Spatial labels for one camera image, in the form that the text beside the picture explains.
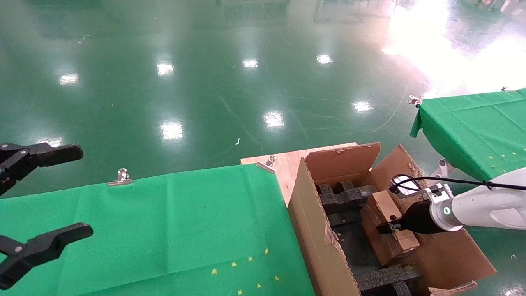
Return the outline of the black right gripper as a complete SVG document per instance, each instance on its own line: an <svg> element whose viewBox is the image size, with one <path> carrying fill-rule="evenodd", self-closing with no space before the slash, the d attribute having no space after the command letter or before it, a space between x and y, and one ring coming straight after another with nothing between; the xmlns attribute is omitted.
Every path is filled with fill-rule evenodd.
<svg viewBox="0 0 526 296"><path fill-rule="evenodd" d="M445 232L432 219L429 200L413 203L404 213L401 221L376 226L378 234L394 234L397 231L410 230L418 234L439 234Z"/></svg>

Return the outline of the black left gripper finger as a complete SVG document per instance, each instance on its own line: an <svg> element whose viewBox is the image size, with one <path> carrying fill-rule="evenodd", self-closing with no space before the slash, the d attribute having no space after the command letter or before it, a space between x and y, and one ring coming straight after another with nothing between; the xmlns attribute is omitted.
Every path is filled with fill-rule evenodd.
<svg viewBox="0 0 526 296"><path fill-rule="evenodd" d="M68 244L89 238L94 234L86 223L75 223L37 235L26 243L0 236L0 251L5 259L0 265L0 288L8 290L17 284L32 268L57 260Z"/></svg>
<svg viewBox="0 0 526 296"><path fill-rule="evenodd" d="M84 152L80 145L52 147L49 143L20 146L2 143L0 148L0 195L9 191L38 167L51 167L80 160Z"/></svg>

